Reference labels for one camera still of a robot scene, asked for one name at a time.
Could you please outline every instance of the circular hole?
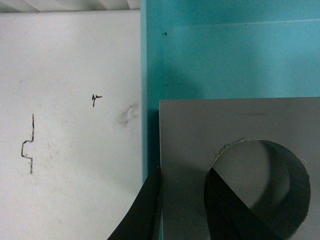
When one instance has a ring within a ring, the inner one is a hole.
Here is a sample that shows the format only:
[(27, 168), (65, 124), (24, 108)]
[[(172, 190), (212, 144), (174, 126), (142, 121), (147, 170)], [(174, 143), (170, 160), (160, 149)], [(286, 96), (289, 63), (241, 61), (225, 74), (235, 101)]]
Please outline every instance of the circular hole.
[(245, 205), (282, 239), (305, 220), (310, 203), (309, 175), (290, 150), (268, 140), (236, 142), (213, 168)]

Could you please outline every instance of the white wall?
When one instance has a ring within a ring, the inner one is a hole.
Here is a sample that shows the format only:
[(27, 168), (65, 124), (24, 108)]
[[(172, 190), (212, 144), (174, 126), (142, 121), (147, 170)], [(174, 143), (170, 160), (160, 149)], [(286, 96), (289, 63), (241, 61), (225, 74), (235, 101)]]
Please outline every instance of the white wall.
[(1, 240), (108, 238), (142, 185), (140, 68), (140, 11), (0, 14)]

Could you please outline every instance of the handwritten mark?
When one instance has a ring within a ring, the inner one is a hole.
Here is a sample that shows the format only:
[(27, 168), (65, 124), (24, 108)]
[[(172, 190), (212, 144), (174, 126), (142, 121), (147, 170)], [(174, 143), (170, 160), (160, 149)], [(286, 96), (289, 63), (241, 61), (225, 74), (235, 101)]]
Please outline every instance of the handwritten mark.
[(97, 95), (92, 94), (93, 107), (95, 107), (96, 99), (99, 99), (99, 98), (102, 98), (102, 96), (97, 96)]
[(25, 147), (26, 143), (33, 143), (34, 140), (35, 140), (35, 115), (32, 114), (32, 137), (31, 137), (31, 140), (25, 140), (22, 143), (22, 147), (21, 147), (21, 157), (26, 158), (26, 159), (30, 159), (30, 174), (33, 173), (34, 159), (32, 157), (28, 157), (28, 154), (24, 155), (24, 147)]

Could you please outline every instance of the turquoise wall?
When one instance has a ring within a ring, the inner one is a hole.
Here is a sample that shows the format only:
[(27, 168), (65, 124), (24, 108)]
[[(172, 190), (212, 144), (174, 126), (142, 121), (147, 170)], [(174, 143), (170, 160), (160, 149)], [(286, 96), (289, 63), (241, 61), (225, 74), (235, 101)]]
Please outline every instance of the turquoise wall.
[(142, 0), (143, 174), (161, 99), (320, 96), (320, 1)]

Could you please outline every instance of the scuff mark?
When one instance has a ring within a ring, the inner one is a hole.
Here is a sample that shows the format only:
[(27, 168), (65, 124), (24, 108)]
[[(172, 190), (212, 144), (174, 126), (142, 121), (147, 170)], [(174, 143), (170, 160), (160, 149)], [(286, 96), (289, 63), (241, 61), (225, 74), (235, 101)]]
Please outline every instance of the scuff mark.
[(25, 140), (21, 146), (21, 157), (30, 159), (30, 174), (33, 173), (33, 163), (34, 159), (32, 157), (28, 157), (28, 154), (24, 155), (24, 147), (26, 143), (33, 143), (35, 140), (35, 115), (32, 114), (32, 137), (31, 140)]
[(119, 123), (126, 127), (132, 118), (137, 117), (137, 115), (135, 114), (135, 111), (137, 110), (138, 106), (139, 104), (135, 102), (134, 104), (127, 107), (120, 115)]
[(267, 112), (249, 112), (249, 113), (238, 113), (239, 116), (253, 116), (253, 117), (264, 117), (270, 115)]

